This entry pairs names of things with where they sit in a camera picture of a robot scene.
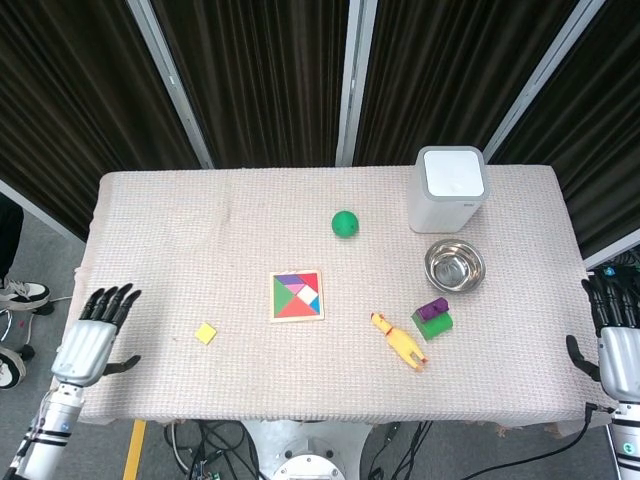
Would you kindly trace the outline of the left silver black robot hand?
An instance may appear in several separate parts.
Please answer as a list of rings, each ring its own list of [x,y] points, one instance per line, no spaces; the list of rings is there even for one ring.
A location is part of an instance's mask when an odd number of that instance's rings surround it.
[[[89,297],[57,351],[51,372],[58,382],[87,388],[104,376],[124,373],[138,364],[138,354],[124,362],[108,362],[129,311],[141,295],[132,288],[131,283],[100,288]]]

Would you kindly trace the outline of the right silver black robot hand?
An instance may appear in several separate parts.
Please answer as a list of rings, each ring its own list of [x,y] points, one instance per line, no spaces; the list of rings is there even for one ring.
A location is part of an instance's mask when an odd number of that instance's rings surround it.
[[[595,271],[581,281],[591,309],[598,362],[582,355],[577,339],[565,337],[572,364],[620,403],[639,402],[639,275]]]

